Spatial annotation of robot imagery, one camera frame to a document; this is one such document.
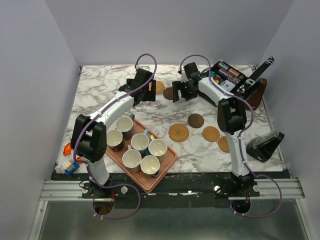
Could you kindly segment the cream cup with teal handle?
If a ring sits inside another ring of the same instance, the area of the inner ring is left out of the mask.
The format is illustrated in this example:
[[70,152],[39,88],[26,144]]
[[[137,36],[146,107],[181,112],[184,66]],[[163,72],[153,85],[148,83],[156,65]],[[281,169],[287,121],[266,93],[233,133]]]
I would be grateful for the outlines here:
[[124,139],[130,139],[134,134],[135,115],[131,113],[129,116],[122,116],[116,121],[116,129],[122,133]]

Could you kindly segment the dark walnut wood coaster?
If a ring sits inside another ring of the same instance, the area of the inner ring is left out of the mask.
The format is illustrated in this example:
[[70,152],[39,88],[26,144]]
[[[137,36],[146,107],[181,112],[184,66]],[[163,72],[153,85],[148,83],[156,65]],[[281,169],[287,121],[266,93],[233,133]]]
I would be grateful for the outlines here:
[[174,92],[172,87],[168,87],[163,91],[163,96],[167,100],[173,100],[174,99]]

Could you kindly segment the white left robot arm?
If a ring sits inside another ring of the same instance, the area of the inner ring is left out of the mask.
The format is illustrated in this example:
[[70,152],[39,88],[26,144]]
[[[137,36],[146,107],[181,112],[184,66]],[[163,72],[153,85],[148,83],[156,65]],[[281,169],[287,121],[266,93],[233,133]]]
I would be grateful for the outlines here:
[[80,114],[74,123],[71,148],[73,158],[82,157],[89,178],[94,182],[93,191],[101,198],[107,197],[111,185],[110,174],[103,156],[107,150],[107,129],[130,108],[140,102],[154,101],[156,87],[154,73],[143,68],[136,70],[134,78],[126,80],[115,96],[100,110],[90,116]]

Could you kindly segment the cream cup dark brown body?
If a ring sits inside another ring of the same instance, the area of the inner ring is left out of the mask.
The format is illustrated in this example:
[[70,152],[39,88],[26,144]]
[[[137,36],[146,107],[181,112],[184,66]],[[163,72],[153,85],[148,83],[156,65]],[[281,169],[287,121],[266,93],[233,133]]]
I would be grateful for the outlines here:
[[117,129],[113,129],[107,132],[107,146],[114,152],[122,151],[125,147],[123,134]]

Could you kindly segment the light wood coaster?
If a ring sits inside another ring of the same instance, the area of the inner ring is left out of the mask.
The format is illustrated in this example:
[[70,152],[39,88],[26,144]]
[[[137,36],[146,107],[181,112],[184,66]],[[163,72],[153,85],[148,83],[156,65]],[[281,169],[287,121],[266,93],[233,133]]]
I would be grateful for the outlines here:
[[216,142],[220,138],[219,130],[214,126],[207,126],[202,131],[202,136],[208,142]]
[[229,148],[229,144],[228,144],[228,140],[227,140],[226,136],[222,136],[219,138],[218,146],[223,152],[225,152],[225,153],[230,152],[230,148]]

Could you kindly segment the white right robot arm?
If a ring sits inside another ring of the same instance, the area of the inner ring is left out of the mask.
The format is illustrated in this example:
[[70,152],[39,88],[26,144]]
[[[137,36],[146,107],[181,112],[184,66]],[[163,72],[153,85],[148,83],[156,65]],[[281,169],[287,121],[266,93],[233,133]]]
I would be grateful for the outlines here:
[[201,77],[196,63],[180,66],[179,74],[185,74],[185,80],[172,82],[173,102],[184,98],[186,101],[198,95],[206,96],[217,106],[217,124],[226,136],[231,155],[231,173],[235,179],[230,183],[230,191],[241,196],[248,190],[247,180],[252,178],[247,167],[248,158],[242,133],[246,129],[246,101],[228,92],[214,81],[209,74]]

